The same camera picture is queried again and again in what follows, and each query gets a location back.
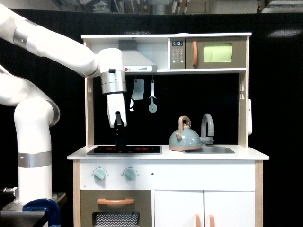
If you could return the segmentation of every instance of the white robotic arm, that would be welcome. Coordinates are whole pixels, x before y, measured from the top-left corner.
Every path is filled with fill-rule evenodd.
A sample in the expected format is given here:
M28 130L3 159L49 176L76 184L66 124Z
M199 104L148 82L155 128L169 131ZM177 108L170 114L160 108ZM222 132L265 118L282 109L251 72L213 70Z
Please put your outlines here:
M0 38L40 57L52 59L83 77L101 76L107 95L107 114L116 130L116 146L126 147L121 137L126 126L126 82L122 52L109 48L94 54L84 45L19 16L0 4ZM51 198L51 138L49 127L60 118L58 106L33 83L11 75L0 66L0 104L17 106L19 201Z
M120 113L123 125L127 125L123 97L125 73L119 49L105 49L96 55L84 45L41 27L1 4L0 37L37 56L52 59L83 77L101 76L110 127L115 126L116 112Z

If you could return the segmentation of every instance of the play kitchen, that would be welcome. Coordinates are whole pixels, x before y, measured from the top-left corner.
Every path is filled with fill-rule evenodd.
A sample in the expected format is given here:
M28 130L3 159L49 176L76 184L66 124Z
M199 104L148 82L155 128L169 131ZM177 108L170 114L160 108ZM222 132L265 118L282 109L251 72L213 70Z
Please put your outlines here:
M68 156L75 227L263 226L263 160L269 157L248 147L250 36L82 36L93 52L120 47L126 76L238 74L238 144L215 143L216 118L207 113L200 118L201 134L193 130L190 115L179 116L164 145L128 145L120 151L95 144L93 80L85 79L86 146ZM133 105L142 98L143 81L137 82ZM155 116L160 106L153 107Z

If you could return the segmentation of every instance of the oven handle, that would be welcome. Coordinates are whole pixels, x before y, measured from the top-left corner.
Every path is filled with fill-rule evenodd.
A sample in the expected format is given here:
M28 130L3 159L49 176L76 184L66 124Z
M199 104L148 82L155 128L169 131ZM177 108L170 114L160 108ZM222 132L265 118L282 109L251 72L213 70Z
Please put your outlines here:
M106 200L106 199L98 199L97 204L102 205L124 205L124 204L133 204L134 199L125 199L125 200Z

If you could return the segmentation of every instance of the stovetop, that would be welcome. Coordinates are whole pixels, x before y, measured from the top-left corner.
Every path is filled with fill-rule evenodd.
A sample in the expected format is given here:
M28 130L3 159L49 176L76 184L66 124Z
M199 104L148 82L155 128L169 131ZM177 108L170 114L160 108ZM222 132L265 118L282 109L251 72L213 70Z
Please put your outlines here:
M126 151L118 150L115 146L98 146L89 151L87 155L112 155L112 154L162 154L161 146L127 146Z

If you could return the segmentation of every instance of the range hood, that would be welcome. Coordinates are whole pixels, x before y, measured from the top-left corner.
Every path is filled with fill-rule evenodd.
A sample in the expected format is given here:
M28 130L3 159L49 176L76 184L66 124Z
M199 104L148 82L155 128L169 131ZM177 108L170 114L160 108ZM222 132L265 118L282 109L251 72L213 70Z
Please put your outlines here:
M125 72L156 72L157 65L137 51L135 40L120 40Z

